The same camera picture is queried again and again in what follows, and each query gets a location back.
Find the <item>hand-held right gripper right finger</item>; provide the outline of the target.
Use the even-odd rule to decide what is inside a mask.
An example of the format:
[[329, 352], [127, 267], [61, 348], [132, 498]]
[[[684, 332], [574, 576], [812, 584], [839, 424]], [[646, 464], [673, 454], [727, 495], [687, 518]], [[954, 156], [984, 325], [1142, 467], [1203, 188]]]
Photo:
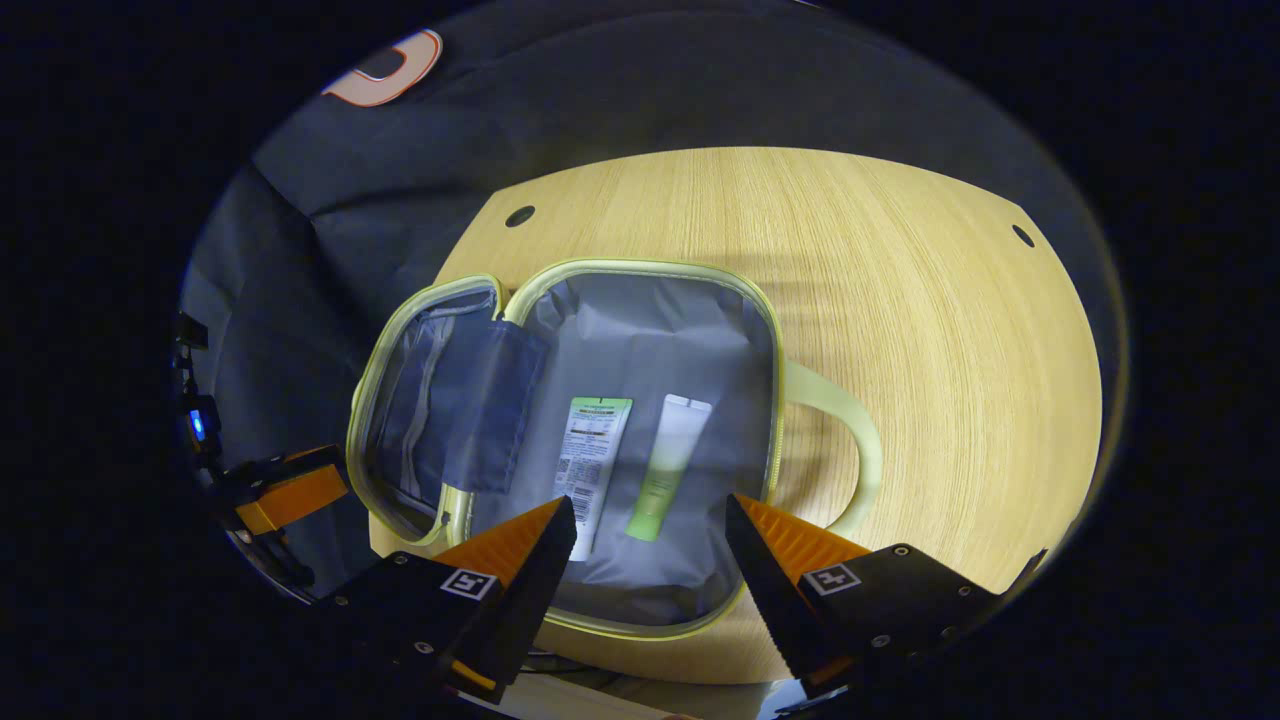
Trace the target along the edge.
[[868, 550], [733, 493], [724, 537], [786, 667], [808, 698], [923, 665], [1001, 602], [911, 544]]

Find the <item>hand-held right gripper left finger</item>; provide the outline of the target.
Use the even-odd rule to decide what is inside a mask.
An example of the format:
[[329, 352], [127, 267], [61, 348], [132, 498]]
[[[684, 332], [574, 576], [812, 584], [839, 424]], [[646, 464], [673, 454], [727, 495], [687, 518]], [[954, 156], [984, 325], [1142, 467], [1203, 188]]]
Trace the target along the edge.
[[430, 559], [394, 552], [315, 606], [315, 673], [339, 705], [500, 702], [577, 539], [545, 502]]

